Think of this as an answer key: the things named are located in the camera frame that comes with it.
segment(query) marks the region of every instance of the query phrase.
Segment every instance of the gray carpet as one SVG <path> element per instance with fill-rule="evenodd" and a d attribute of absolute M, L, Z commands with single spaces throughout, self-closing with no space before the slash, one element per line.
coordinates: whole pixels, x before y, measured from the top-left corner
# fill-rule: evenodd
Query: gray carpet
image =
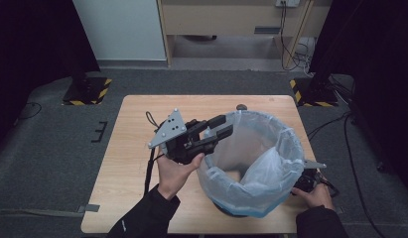
<path fill-rule="evenodd" d="M 69 78 L 37 88 L 16 127 L 0 147 L 0 209 L 49 209 L 76 212 L 86 205 L 122 99 L 128 94 L 287 94 L 289 80 L 301 72 L 121 70 L 103 72 L 113 81 L 102 104 L 62 106 Z M 348 111 L 339 107 L 299 107 L 310 132 Z M 108 122 L 100 143 L 95 130 Z M 386 237 L 408 237 L 408 191 L 395 175 L 376 170 L 378 161 L 356 127 L 348 139 L 362 194 L 371 217 Z M 339 190 L 335 205 L 350 237 L 378 237 L 364 215 L 351 172 L 343 120 L 311 141 L 324 175 Z M 0 237 L 88 237 L 81 218 L 0 215 Z"/>

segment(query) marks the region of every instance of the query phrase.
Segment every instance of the hand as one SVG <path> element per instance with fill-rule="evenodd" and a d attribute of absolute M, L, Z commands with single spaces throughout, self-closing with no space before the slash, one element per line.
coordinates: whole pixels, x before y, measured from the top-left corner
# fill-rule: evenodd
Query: hand
<path fill-rule="evenodd" d="M 157 190 L 167 199 L 171 200 L 178 191 L 185 185 L 189 175 L 195 171 L 201 164 L 204 153 L 194 157 L 192 162 L 187 165 L 178 164 L 166 156 L 157 160 L 158 173 L 160 175 L 160 184 Z"/>
<path fill-rule="evenodd" d="M 310 193 L 307 193 L 296 187 L 293 187 L 291 191 L 294 194 L 303 197 L 310 208 L 323 205 L 325 208 L 334 210 L 330 191 L 328 190 L 328 187 L 323 183 L 319 183 L 318 185 L 316 185 L 315 189 L 313 189 Z"/>

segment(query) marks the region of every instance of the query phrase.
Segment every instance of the wall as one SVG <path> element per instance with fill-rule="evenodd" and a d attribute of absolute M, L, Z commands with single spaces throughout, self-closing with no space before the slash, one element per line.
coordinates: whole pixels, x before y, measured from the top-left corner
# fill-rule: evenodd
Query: wall
<path fill-rule="evenodd" d="M 73 0 L 98 60 L 166 60 L 157 1 Z"/>

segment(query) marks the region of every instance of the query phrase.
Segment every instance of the yellow and black hazard tape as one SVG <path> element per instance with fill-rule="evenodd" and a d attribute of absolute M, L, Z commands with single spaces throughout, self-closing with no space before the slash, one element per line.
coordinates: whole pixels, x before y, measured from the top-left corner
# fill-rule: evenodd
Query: yellow and black hazard tape
<path fill-rule="evenodd" d="M 69 100 L 65 101 L 64 105 L 74 105 L 74 106 L 80 106 L 80 105 L 91 105 L 91 104 L 99 104 L 102 102 L 104 99 L 105 94 L 107 93 L 108 87 L 110 86 L 110 82 L 112 79 L 107 78 L 104 81 L 104 84 L 102 85 L 99 94 L 97 95 L 96 98 L 93 98 L 92 100 Z"/>
<path fill-rule="evenodd" d="M 315 101 L 315 102 L 310 102 L 310 103 L 305 102 L 303 100 L 302 93 L 300 92 L 297 86 L 296 81 L 294 79 L 290 80 L 290 84 L 291 84 L 291 88 L 293 88 L 294 95 L 296 96 L 297 105 L 299 106 L 324 106 L 324 107 L 338 106 L 338 104 L 335 102 L 323 102 L 323 101 Z"/>

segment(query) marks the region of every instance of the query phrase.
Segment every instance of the plastic bag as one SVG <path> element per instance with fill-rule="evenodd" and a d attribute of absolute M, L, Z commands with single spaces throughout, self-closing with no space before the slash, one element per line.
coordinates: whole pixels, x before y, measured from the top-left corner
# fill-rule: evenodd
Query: plastic bag
<path fill-rule="evenodd" d="M 226 120 L 233 134 L 204 158 L 198 169 L 201 187 L 226 213 L 263 217 L 289 196 L 304 168 L 303 148 L 294 130 L 274 116 L 234 111 Z M 204 137 L 221 128 L 207 129 Z"/>

